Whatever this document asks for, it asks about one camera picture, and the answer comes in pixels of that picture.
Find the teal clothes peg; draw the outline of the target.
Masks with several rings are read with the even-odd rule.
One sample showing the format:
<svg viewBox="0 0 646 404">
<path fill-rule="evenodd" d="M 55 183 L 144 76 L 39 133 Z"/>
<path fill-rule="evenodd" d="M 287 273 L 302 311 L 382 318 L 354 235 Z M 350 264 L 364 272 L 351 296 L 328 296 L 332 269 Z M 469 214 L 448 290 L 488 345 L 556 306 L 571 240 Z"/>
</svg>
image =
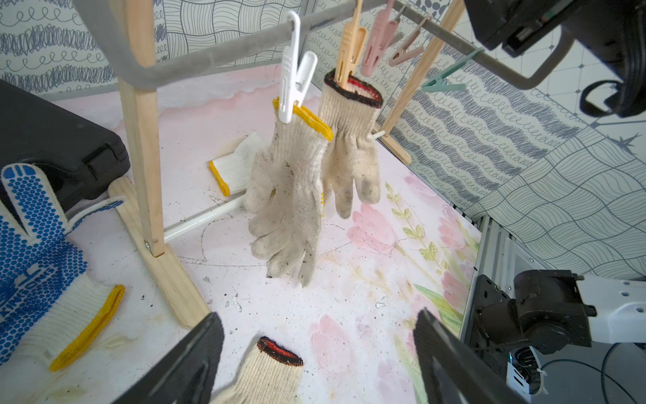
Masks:
<svg viewBox="0 0 646 404">
<path fill-rule="evenodd" d="M 447 79 L 452 74 L 462 69 L 467 63 L 472 61 L 476 56 L 483 53 L 484 51 L 485 51 L 484 48 L 477 48 L 476 50 L 473 50 L 468 55 L 463 56 L 462 58 L 457 60 L 457 62 L 455 62 L 453 65 L 444 69 L 442 72 L 439 72 L 439 74 L 431 77 L 427 82 L 422 84 L 421 91 L 425 93 L 446 93 L 446 92 L 452 92 L 452 91 L 464 91 L 465 89 L 467 89 L 467 86 L 465 84 L 461 84 L 461 83 L 452 84 L 447 82 Z"/>
</svg>

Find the orange clothes peg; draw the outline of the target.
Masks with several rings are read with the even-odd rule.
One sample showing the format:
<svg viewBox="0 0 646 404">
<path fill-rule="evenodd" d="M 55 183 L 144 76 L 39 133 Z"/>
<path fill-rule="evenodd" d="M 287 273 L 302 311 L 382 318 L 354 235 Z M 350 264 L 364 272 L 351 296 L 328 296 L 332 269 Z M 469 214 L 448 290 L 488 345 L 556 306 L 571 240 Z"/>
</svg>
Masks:
<svg viewBox="0 0 646 404">
<path fill-rule="evenodd" d="M 358 0 L 353 18 L 343 30 L 335 72 L 335 81 L 342 89 L 348 88 L 349 77 L 357 70 L 366 41 L 367 30 L 360 26 L 362 11 L 363 1 Z"/>
</svg>

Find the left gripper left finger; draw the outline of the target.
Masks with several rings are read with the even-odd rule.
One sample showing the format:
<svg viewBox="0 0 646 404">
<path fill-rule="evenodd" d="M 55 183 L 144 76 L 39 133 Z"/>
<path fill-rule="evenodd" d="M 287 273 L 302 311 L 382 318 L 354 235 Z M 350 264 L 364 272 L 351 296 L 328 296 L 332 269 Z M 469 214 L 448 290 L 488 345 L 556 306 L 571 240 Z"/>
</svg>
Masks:
<svg viewBox="0 0 646 404">
<path fill-rule="evenodd" d="M 212 312 L 153 366 L 117 403 L 208 403 L 224 343 L 224 329 Z"/>
</svg>

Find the white clothes peg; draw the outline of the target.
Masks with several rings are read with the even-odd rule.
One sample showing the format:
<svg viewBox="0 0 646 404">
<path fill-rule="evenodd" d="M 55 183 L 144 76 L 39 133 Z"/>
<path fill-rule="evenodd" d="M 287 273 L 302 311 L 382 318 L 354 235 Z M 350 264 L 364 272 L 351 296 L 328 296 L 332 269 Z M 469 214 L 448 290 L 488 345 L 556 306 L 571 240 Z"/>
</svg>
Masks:
<svg viewBox="0 0 646 404">
<path fill-rule="evenodd" d="M 300 17 L 289 11 L 287 20 L 292 32 L 289 45 L 284 47 L 282 56 L 281 90 L 279 95 L 279 120 L 289 124 L 293 118 L 294 106 L 301 106 L 313 79 L 318 57 L 309 50 L 299 58 Z"/>
</svg>

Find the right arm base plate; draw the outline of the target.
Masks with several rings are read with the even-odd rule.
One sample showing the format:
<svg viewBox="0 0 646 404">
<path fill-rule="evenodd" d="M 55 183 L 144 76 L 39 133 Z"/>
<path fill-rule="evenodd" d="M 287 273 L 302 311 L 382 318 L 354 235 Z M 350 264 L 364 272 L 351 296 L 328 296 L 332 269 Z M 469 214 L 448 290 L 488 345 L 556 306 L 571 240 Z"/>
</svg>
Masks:
<svg viewBox="0 0 646 404">
<path fill-rule="evenodd" d="M 516 300 L 480 274 L 462 331 L 464 343 L 495 375 L 506 379 L 510 353 L 529 345 L 519 323 Z"/>
</svg>

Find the beige knit gloves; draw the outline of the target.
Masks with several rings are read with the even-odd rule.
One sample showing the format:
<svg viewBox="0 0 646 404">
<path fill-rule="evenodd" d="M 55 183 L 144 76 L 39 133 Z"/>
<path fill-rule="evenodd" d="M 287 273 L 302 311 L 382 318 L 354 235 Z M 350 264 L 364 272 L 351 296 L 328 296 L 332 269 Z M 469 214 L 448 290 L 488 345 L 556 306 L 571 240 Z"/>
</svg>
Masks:
<svg viewBox="0 0 646 404">
<path fill-rule="evenodd" d="M 296 403 L 304 361 L 261 337 L 247 353 L 236 380 L 211 403 Z"/>
</svg>

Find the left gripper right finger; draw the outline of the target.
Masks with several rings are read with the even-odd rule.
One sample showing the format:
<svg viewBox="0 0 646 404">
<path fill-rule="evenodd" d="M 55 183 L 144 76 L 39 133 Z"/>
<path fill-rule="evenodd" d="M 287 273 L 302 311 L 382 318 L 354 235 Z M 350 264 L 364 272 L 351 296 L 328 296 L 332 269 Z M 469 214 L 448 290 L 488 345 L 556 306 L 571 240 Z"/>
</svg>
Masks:
<svg viewBox="0 0 646 404">
<path fill-rule="evenodd" d="M 418 313 L 413 336 L 430 403 L 525 402 L 430 311 Z"/>
</svg>

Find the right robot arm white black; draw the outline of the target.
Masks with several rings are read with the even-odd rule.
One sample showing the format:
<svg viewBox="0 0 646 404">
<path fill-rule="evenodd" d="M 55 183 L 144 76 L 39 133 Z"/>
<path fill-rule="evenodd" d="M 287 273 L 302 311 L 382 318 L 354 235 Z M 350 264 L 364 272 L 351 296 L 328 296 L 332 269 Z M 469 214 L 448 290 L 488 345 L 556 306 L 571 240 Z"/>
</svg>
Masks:
<svg viewBox="0 0 646 404">
<path fill-rule="evenodd" d="M 483 223 L 461 337 L 503 382 L 520 348 L 645 339 L 645 4 L 468 1 L 442 62 L 472 56 L 461 94 L 419 100 L 442 165 L 426 173 Z"/>
</svg>

